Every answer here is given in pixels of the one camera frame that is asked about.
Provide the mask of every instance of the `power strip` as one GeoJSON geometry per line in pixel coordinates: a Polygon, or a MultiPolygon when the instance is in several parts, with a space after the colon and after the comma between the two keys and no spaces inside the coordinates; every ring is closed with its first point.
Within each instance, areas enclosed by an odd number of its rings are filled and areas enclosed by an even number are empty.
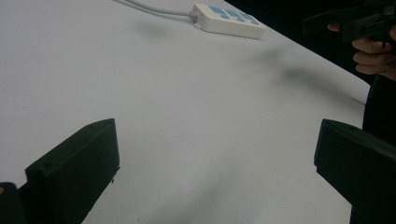
{"type": "Polygon", "coordinates": [[[191,15],[196,28],[210,33],[261,39],[266,29],[251,15],[220,7],[195,4],[191,15]]]}

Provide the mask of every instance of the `power cord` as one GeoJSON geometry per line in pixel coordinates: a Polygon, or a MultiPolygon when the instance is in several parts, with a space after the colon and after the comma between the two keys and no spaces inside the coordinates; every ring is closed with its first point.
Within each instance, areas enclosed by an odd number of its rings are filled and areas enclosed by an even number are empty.
{"type": "Polygon", "coordinates": [[[148,11],[161,13],[161,14],[167,14],[167,15],[174,15],[174,16],[186,16],[186,17],[190,17],[193,21],[198,20],[198,14],[193,13],[192,11],[190,11],[190,12],[174,11],[174,10],[162,9],[162,8],[157,8],[157,7],[151,7],[151,6],[145,5],[145,4],[135,1],[135,0],[124,0],[124,1],[126,1],[132,5],[135,5],[137,7],[141,7],[148,11]]]}

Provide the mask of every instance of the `hand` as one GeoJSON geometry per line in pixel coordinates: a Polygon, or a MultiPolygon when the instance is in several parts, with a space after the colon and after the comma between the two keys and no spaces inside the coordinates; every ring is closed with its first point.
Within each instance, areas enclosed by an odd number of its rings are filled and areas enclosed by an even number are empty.
{"type": "MultiPolygon", "coordinates": [[[[339,32],[339,24],[329,24],[328,29],[339,32]]],[[[390,31],[390,36],[396,40],[396,26],[390,31]]],[[[393,46],[386,44],[382,48],[382,42],[362,38],[352,41],[352,46],[358,49],[353,60],[358,63],[356,70],[366,75],[379,74],[396,81],[396,55],[390,53],[393,46]]]]}

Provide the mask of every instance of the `black plastic object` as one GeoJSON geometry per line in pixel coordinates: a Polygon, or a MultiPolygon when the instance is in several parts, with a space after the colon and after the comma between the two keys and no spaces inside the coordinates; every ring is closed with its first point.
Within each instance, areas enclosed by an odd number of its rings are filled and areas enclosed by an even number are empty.
{"type": "Polygon", "coordinates": [[[81,223],[119,169],[115,120],[85,126],[26,168],[18,192],[27,223],[81,223]]]}
{"type": "Polygon", "coordinates": [[[396,147],[351,125],[324,119],[315,165],[352,204],[351,223],[396,223],[396,147]]]}
{"type": "Polygon", "coordinates": [[[327,27],[328,24],[339,23],[343,42],[370,37],[381,40],[385,47],[391,40],[389,31],[396,23],[395,6],[394,0],[356,1],[305,19],[303,31],[309,34],[327,27]]]}

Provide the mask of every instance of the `table surface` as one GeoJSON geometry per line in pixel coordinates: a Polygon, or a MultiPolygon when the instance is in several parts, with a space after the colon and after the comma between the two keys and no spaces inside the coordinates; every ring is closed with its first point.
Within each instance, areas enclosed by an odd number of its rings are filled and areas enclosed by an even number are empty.
{"type": "Polygon", "coordinates": [[[20,187],[33,161],[114,118],[120,170],[86,224],[347,224],[314,153],[323,119],[361,126],[368,90],[269,27],[256,40],[117,0],[2,0],[0,182],[20,187]]]}

